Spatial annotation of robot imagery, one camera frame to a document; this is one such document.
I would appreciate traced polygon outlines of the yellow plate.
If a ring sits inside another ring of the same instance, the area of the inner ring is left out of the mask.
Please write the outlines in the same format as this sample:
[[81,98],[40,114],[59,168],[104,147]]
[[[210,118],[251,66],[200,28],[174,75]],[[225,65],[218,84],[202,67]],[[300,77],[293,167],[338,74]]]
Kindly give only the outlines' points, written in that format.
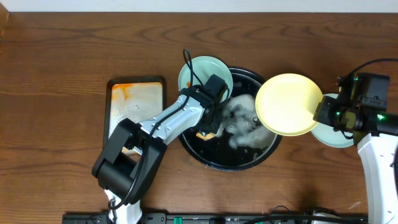
[[284,73],[260,87],[255,109],[261,123],[270,131],[282,136],[299,136],[317,125],[313,116],[322,98],[321,89],[311,79]]

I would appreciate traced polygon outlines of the green yellow sponge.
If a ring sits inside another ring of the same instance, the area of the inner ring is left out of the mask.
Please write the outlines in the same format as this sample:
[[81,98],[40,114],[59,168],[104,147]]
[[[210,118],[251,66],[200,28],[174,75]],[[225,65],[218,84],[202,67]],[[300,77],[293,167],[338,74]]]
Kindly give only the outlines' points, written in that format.
[[196,133],[196,137],[198,137],[198,138],[200,138],[200,139],[202,139],[204,141],[210,140],[210,139],[214,138],[214,136],[215,135],[213,133],[208,133],[208,134]]

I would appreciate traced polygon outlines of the mint plate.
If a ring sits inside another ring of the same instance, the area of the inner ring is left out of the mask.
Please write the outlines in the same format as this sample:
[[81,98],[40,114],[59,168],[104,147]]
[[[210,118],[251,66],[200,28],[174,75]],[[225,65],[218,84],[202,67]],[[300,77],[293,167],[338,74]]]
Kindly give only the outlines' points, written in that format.
[[[229,68],[219,59],[210,56],[199,56],[192,59],[193,71],[205,84],[212,75],[222,78],[228,86],[228,90],[223,94],[221,102],[227,101],[233,90],[233,78]],[[191,84],[190,69],[185,64],[178,76],[178,89],[188,88]]]
[[323,144],[335,148],[345,148],[353,145],[352,133],[334,131],[331,126],[318,122],[318,124],[311,130],[312,134]]

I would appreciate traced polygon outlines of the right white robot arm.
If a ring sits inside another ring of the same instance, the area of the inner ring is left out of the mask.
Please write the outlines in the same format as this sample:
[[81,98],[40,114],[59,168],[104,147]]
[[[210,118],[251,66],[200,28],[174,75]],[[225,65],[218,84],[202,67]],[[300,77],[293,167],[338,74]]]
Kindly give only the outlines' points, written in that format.
[[377,96],[324,95],[314,120],[351,133],[366,181],[369,223],[397,223],[397,116]]

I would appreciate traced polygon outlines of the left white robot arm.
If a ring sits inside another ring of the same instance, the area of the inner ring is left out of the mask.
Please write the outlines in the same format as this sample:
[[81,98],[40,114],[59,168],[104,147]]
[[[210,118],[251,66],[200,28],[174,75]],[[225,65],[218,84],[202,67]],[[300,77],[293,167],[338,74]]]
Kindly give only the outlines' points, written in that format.
[[115,127],[92,168],[109,199],[108,223],[137,223],[140,200],[152,184],[167,146],[190,128],[210,133],[220,124],[218,112],[230,96],[226,87],[181,90],[176,102],[157,116]]

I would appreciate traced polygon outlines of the black rectangular soapy tray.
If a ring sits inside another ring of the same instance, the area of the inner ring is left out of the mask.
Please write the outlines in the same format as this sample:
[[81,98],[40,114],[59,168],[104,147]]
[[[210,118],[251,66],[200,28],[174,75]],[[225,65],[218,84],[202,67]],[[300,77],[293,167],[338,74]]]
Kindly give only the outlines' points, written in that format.
[[158,115],[166,106],[163,77],[120,77],[106,85],[104,116],[105,146],[116,125],[128,118],[134,123]]

